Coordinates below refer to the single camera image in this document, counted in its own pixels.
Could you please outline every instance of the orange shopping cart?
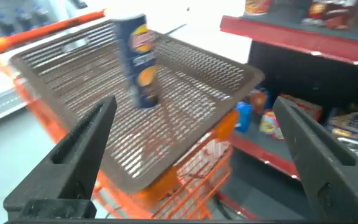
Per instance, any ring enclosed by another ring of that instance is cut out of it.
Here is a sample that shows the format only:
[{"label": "orange shopping cart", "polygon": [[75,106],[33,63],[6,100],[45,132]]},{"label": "orange shopping cart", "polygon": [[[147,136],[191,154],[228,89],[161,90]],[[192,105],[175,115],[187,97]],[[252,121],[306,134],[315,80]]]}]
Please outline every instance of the orange shopping cart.
[{"label": "orange shopping cart", "polygon": [[0,62],[0,70],[56,142],[100,99],[115,95],[117,113],[93,194],[110,214],[211,218],[208,200],[231,173],[232,147],[225,139],[237,123],[233,107],[263,73],[154,32],[163,99],[138,110],[127,94],[114,24],[103,19],[103,11],[0,38],[0,53],[96,19],[13,56],[10,64],[26,84],[10,66]]}]

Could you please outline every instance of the red shelf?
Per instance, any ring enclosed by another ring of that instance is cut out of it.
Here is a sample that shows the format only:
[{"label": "red shelf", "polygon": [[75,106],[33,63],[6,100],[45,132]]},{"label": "red shelf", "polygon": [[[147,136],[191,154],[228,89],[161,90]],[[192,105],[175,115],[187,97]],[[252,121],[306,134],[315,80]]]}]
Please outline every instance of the red shelf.
[{"label": "red shelf", "polygon": [[232,133],[228,140],[234,147],[242,150],[243,152],[255,157],[256,159],[274,167],[275,169],[283,172],[290,177],[300,180],[298,171],[294,163],[282,159],[278,155],[275,155],[260,146]]},{"label": "red shelf", "polygon": [[358,65],[358,41],[223,16],[221,31],[258,42]]}]

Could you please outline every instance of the blue chip can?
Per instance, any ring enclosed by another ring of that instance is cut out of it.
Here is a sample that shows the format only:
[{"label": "blue chip can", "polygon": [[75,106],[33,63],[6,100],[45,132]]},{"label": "blue chip can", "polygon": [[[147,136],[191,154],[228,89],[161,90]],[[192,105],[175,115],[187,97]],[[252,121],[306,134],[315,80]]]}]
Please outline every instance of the blue chip can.
[{"label": "blue chip can", "polygon": [[151,108],[158,103],[157,66],[153,37],[147,28],[146,16],[109,16],[117,36],[121,62],[126,74],[129,94],[138,108]]}]

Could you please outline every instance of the shopping cart basket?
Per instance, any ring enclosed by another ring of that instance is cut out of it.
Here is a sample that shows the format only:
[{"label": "shopping cart basket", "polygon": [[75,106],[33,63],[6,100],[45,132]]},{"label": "shopping cart basket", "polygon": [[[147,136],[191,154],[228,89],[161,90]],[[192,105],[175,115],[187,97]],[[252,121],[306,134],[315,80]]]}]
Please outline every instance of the shopping cart basket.
[{"label": "shopping cart basket", "polygon": [[[94,12],[2,38],[0,52],[102,17],[103,11]],[[138,110],[127,94],[113,25],[104,19],[13,56],[10,63],[26,85],[7,65],[0,69],[55,141],[99,99],[116,96],[94,190],[109,212],[122,216],[108,207],[101,189],[131,218],[210,218],[206,202],[230,174],[231,146],[224,139],[237,122],[233,107],[263,74],[154,32],[162,100]]]}]

